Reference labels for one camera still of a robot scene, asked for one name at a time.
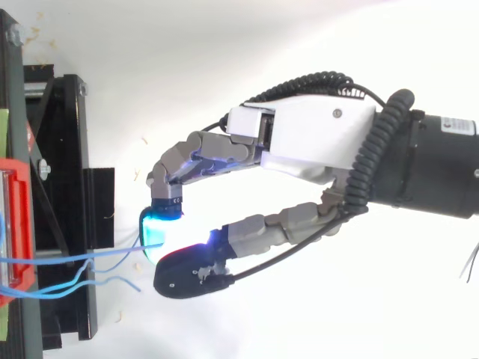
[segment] black cylindrical motor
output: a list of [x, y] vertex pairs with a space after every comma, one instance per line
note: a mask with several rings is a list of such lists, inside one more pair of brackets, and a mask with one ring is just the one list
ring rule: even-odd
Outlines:
[[461, 218], [479, 213], [475, 122], [412, 111], [379, 165], [370, 201]]

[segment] blue wire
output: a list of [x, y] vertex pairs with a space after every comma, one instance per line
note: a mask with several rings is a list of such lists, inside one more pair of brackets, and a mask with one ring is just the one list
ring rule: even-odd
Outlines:
[[[140, 237], [139, 236], [136, 237], [136, 240], [133, 243], [132, 248], [138, 244], [139, 240], [140, 240]], [[60, 290], [60, 289], [68, 288], [69, 286], [75, 285], [78, 282], [78, 279], [80, 279], [80, 275], [82, 275], [83, 271], [87, 268], [88, 264], [91, 264], [91, 271], [93, 273], [109, 273], [111, 271], [114, 271], [116, 268], [118, 268], [121, 265], [121, 263], [125, 261], [126, 258], [128, 258], [130, 253], [131, 252], [128, 252], [117, 264], [112, 266], [110, 269], [105, 269], [105, 270], [95, 269], [95, 262], [92, 259], [86, 260], [83, 266], [81, 266], [79, 270], [76, 272], [75, 277], [71, 281], [62, 283], [62, 284], [57, 284], [55, 286], [48, 286], [47, 288], [43, 288], [36, 291], [36, 293], [43, 294], [43, 293], [53, 292], [55, 290]]]
[[5, 226], [5, 220], [3, 218], [3, 215], [0, 213], [0, 248], [3, 245], [3, 242], [5, 241], [5, 233], [7, 232], [7, 227]]
[[69, 286], [74, 286], [77, 282], [78, 279], [80, 279], [80, 275], [82, 275], [83, 271], [88, 267], [89, 263], [94, 263], [93, 260], [86, 260], [85, 263], [83, 264], [82, 267], [76, 272], [75, 277], [70, 281], [62, 284], [57, 284], [54, 286], [48, 286], [47, 288], [40, 289], [36, 291], [38, 294], [43, 294], [43, 293], [48, 293], [48, 292], [54, 292], [55, 290], [60, 290], [64, 288], [68, 288]]
[[[133, 243], [132, 248], [134, 248], [134, 247], [138, 244], [138, 242], [140, 242], [140, 236], [136, 237], [135, 243]], [[95, 273], [109, 273], [109, 272], [111, 272], [111, 271], [114, 271], [116, 268], [118, 268], [118, 267], [121, 265], [121, 263], [123, 263], [123, 262], [125, 261], [126, 258], [128, 258], [128, 256], [129, 256], [130, 253], [132, 253], [132, 252], [128, 252], [128, 253], [125, 255], [125, 257], [123, 257], [123, 258], [121, 259], [120, 262], [118, 262], [117, 264], [115, 264], [114, 266], [112, 266], [110, 269], [106, 269], [106, 270], [100, 271], [100, 270], [98, 270], [98, 269], [95, 269], [95, 263], [93, 263], [91, 270], [92, 270], [93, 272], [95, 272]]]
[[49, 258], [49, 259], [47, 258], [44, 260], [22, 260], [17, 258], [0, 257], [0, 263], [33, 264], [35, 266], [51, 266], [54, 264], [75, 262], [77, 260], [87, 260], [90, 258], [114, 256], [115, 254], [144, 251], [145, 249], [159, 248], [161, 246], [163, 246], [162, 243], [159, 243], [157, 245], [142, 245], [142, 246], [134, 247], [134, 248], [123, 248], [123, 249], [117, 249], [113, 251], [106, 251], [106, 252], [99, 252], [99, 253], [86, 253], [86, 254], [80, 254], [78, 256], [71, 256], [71, 257], [60, 257], [60, 258]]
[[69, 295], [69, 294], [75, 292], [78, 288], [80, 288], [82, 286], [87, 286], [87, 285], [90, 285], [90, 284], [95, 285], [95, 286], [104, 286], [105, 284], [107, 284], [111, 280], [121, 280], [121, 281], [125, 282], [126, 284], [130, 285], [137, 292], [141, 291], [141, 289], [139, 289], [135, 284], [133, 284], [129, 280], [116, 275], [116, 276], [110, 277], [110, 278], [108, 278], [107, 280], [104, 280], [104, 281], [84, 280], [83, 282], [78, 283], [75, 286], [72, 286], [71, 288], [65, 290], [64, 292], [56, 293], [56, 294], [40, 294], [40, 293], [37, 293], [37, 292], [23, 292], [22, 290], [11, 289], [11, 288], [7, 288], [5, 286], [0, 286], [1, 287], [0, 293], [2, 295], [5, 295], [7, 297], [12, 297], [12, 298], [59, 299], [59, 298], [63, 298], [66, 295]]
[[[76, 272], [76, 275], [75, 277], [69, 281], [69, 282], [66, 282], [66, 283], [62, 283], [62, 284], [57, 284], [57, 285], [54, 285], [54, 286], [49, 286], [47, 288], [43, 288], [41, 290], [38, 290], [36, 292], [29, 292], [28, 294], [26, 294], [26, 292], [23, 292], [23, 291], [18, 291], [18, 290], [15, 290], [15, 289], [12, 289], [12, 288], [9, 288], [9, 287], [5, 287], [5, 286], [0, 286], [0, 293], [4, 293], [4, 295], [7, 295], [9, 297], [14, 297], [14, 298], [38, 298], [38, 299], [47, 299], [45, 297], [43, 297], [42, 295], [44, 293], [48, 293], [48, 292], [53, 292], [55, 290], [60, 290], [60, 289], [64, 289], [64, 288], [67, 288], [69, 286], [73, 286], [75, 285], [79, 278], [80, 278], [80, 275], [82, 274], [82, 272], [88, 267], [88, 264], [91, 264], [91, 270], [95, 273], [109, 273], [113, 270], [115, 270], [119, 265], [121, 265], [121, 263], [123, 263], [125, 261], [125, 259], [129, 256], [129, 254], [131, 253], [131, 249], [133, 249], [137, 244], [138, 244], [138, 241], [140, 240], [140, 237], [138, 236], [135, 240], [135, 242], [133, 243], [133, 246], [132, 248], [130, 248], [130, 251], [128, 251], [126, 253], [126, 255], [117, 263], [115, 264], [114, 266], [112, 266], [110, 269], [106, 269], [106, 270], [96, 270], [95, 269], [95, 263], [92, 259], [88, 259], [85, 261], [85, 263], [83, 264], [82, 267], [80, 267], [80, 269]], [[112, 278], [116, 278], [116, 279], [121, 279], [122, 281], [124, 281], [125, 283], [128, 283], [133, 289], [135, 290], [138, 290], [140, 291], [140, 289], [135, 286], [133, 283], [131, 283], [129, 280], [123, 278], [123, 277], [118, 277], [118, 276], [115, 276], [115, 277], [112, 277]], [[106, 284], [109, 282], [109, 279], [106, 281], [106, 282], [96, 282], [94, 280], [86, 280], [86, 281], [83, 281], [81, 282], [80, 284], [81, 285], [87, 285], [87, 284], [95, 284], [95, 285], [102, 285], [103, 284]], [[51, 296], [51, 297], [48, 297], [48, 298], [51, 298], [51, 299], [54, 299], [54, 298], [63, 298], [65, 295], [68, 295], [70, 294], [71, 291], [70, 290], [67, 290], [65, 292], [61, 292], [61, 293], [55, 293], [54, 296]]]

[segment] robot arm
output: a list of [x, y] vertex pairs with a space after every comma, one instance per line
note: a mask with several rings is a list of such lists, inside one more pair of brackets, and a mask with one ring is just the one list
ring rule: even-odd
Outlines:
[[[382, 105], [380, 113], [350, 94], [339, 88], [336, 96], [247, 102], [230, 111], [223, 126], [229, 136], [193, 132], [162, 156], [148, 176], [152, 206], [141, 218], [179, 218], [182, 185], [254, 166], [333, 185], [319, 205], [303, 203], [277, 215], [253, 215], [212, 231], [205, 245], [163, 257], [154, 280], [160, 294], [190, 298], [224, 289], [321, 236], [336, 234], [342, 223], [367, 211], [369, 200], [461, 218], [479, 212], [474, 122], [410, 111], [414, 97], [407, 90], [387, 103], [367, 91]], [[228, 274], [227, 260], [284, 243], [293, 247], [280, 258], [248, 273]]]

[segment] red clamp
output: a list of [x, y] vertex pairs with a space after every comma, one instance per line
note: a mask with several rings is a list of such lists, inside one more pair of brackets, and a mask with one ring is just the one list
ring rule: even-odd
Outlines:
[[[31, 260], [34, 258], [34, 246], [30, 167], [15, 159], [0, 159], [0, 176], [4, 180], [3, 188], [0, 188], [4, 194], [4, 208], [0, 210], [4, 214], [7, 252], [13, 258]], [[8, 273], [8, 286], [12, 289], [26, 291], [35, 282], [33, 265], [0, 263], [0, 274], [5, 273]], [[12, 300], [0, 295], [0, 307]]]

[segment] black coiled cable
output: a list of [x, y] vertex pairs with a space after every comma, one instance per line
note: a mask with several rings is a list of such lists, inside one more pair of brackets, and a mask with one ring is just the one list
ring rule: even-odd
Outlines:
[[414, 104], [410, 90], [399, 90], [389, 97], [359, 149], [347, 179], [344, 211], [360, 215], [368, 211], [367, 202], [374, 174], [400, 125], [408, 118]]
[[[354, 92], [351, 91], [351, 88], [354, 88], [353, 84], [353, 79], [343, 73], [323, 71], [321, 73], [312, 73], [298, 77], [294, 80], [283, 82], [282, 84], [270, 88], [245, 102], [268, 102], [297, 94], [322, 94], [363, 98], [364, 93], [360, 90]], [[228, 114], [219, 120], [219, 126], [223, 132], [226, 132], [227, 124]]]

